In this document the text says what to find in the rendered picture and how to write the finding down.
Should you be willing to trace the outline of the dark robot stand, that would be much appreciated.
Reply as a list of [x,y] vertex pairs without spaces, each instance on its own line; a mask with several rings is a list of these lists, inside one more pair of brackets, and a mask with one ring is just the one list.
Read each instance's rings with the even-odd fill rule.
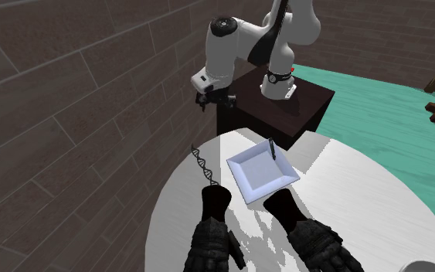
[[266,67],[256,68],[230,85],[236,106],[216,108],[217,134],[248,128],[263,138],[273,138],[287,151],[305,131],[318,129],[335,92],[296,77],[297,89],[290,99],[271,100],[260,90],[266,71]]

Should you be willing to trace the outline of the black double helix figure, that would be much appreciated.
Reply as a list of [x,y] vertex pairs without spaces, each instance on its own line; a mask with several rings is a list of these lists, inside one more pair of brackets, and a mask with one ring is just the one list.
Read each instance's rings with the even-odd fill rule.
[[206,167],[206,160],[204,158],[200,157],[200,155],[199,155],[200,150],[198,148],[195,148],[193,144],[191,144],[191,153],[195,157],[199,167],[202,169],[203,175],[209,181],[209,184],[210,185],[219,185],[219,183],[213,179],[212,170],[210,170]]

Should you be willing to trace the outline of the square white plate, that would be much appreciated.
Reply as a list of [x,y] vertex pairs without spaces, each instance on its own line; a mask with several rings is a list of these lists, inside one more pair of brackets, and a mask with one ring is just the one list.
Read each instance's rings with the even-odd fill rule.
[[276,160],[264,140],[226,160],[246,204],[298,181],[301,177],[274,143]]

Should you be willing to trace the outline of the black glove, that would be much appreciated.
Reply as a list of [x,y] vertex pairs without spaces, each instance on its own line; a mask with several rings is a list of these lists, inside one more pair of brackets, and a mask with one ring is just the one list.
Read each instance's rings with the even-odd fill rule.
[[289,189],[276,191],[263,207],[282,225],[309,272],[365,272],[330,226],[302,213]]
[[229,258],[237,267],[246,266],[240,243],[225,222],[232,196],[221,185],[202,189],[202,218],[192,235],[183,272],[229,272]]

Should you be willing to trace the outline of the teal rug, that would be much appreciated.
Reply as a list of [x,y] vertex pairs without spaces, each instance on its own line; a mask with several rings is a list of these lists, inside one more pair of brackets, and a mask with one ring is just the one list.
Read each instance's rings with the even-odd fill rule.
[[378,162],[435,215],[435,123],[425,109],[435,93],[301,65],[293,74],[335,93],[319,134]]

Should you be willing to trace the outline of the round white table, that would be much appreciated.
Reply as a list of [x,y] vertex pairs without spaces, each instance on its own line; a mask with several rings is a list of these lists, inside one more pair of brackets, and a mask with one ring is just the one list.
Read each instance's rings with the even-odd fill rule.
[[[243,249],[246,266],[230,272],[308,272],[286,234],[261,201],[246,204],[227,159],[253,147],[247,129],[199,146],[215,178],[231,191],[226,223]],[[363,153],[307,132],[285,152],[299,179],[290,191],[302,213],[330,226],[365,272],[400,272],[415,260],[435,263],[435,215],[396,176]],[[207,181],[188,155],[163,187],[151,215],[144,272],[182,272],[202,213]]]

